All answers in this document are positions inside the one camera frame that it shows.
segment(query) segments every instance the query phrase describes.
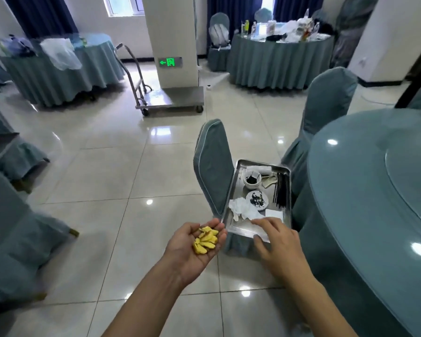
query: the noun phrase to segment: exit sign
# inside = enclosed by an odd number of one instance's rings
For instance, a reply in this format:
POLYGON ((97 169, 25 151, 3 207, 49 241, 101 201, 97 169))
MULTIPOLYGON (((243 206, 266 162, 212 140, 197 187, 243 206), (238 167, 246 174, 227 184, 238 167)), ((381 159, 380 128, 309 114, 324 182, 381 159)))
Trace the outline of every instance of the exit sign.
POLYGON ((173 67, 182 67, 182 57, 168 57, 168 58, 158 58, 159 67, 173 68, 173 67))

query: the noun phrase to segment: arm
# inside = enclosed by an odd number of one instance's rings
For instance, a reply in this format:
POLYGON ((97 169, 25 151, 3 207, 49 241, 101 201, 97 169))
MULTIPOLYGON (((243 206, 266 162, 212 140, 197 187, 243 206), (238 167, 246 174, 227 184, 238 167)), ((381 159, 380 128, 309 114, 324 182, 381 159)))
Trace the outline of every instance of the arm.
POLYGON ((102 337, 157 337, 183 289, 204 271, 224 245, 227 232, 218 219, 205 226, 218 230, 218 243, 196 255, 192 245, 201 233, 199 223, 185 223, 170 239, 163 257, 147 273, 122 306, 102 337))
POLYGON ((297 231, 274 217, 252 221, 268 234, 271 250, 259 236, 254 237, 257 251, 269 270, 280 278, 315 337, 358 337, 335 306, 326 289, 313 276, 301 249, 297 231))

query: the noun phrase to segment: handful of yellow pieces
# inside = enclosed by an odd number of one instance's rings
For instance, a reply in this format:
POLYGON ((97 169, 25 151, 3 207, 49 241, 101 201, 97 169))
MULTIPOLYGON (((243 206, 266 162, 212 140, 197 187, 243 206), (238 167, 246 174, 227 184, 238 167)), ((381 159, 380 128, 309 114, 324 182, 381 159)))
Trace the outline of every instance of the handful of yellow pieces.
POLYGON ((218 242, 218 231, 209 226, 200 228, 201 234, 195 239, 193 249, 196 254, 206 254, 207 249, 214 249, 218 242))

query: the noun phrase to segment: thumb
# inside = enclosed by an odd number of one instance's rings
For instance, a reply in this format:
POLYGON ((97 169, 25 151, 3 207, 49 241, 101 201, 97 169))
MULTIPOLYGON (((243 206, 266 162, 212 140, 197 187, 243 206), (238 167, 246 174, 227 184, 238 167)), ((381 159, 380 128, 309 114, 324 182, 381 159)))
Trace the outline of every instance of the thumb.
POLYGON ((270 252, 265 248, 264 242, 258 235, 254 236, 254 246, 256 247, 257 252, 263 260, 268 259, 270 252))

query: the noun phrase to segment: metal tray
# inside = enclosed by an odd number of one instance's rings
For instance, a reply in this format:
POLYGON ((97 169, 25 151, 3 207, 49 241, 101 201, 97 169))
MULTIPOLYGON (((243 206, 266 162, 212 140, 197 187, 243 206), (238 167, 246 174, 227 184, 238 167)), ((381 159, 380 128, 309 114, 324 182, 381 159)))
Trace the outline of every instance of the metal tray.
MULTIPOLYGON (((269 199, 269 205, 266 209, 273 209, 273 210, 281 210, 284 218, 284 223, 291 227, 291 186, 290 186, 290 170, 283 166, 277 166, 274 164, 266 164, 261 162, 253 162, 249 161, 247 159, 239 159, 236 164, 236 169, 234 171, 234 175, 232 176, 232 182, 231 187, 228 192, 228 197, 226 198, 226 204, 225 204, 225 211, 223 213, 223 223, 226 225, 226 229, 230 233, 234 233, 236 235, 242 235, 249 238, 252 238, 255 234, 259 235, 263 241, 270 242, 267 234, 264 232, 262 228, 259 226, 253 225, 248 219, 243 220, 242 217, 239 217, 238 221, 234 221, 232 214, 232 210, 229 209, 229 200, 234 200, 239 197, 246 197, 247 194, 250 192, 247 187, 243 184, 243 180, 241 178, 243 171, 248 166, 267 166, 272 167, 273 172, 280 172, 283 174, 286 174, 289 176, 289 184, 288 184, 288 190, 289 190, 289 197, 287 199, 287 205, 283 209, 279 209, 279 207, 273 203, 273 196, 274 196, 274 190, 276 188, 276 184, 269 186, 267 189, 265 189, 262 185, 258 188, 259 190, 265 192, 267 194, 267 197, 269 199)), ((262 215, 265 215, 265 210, 261 210, 260 213, 262 215)))

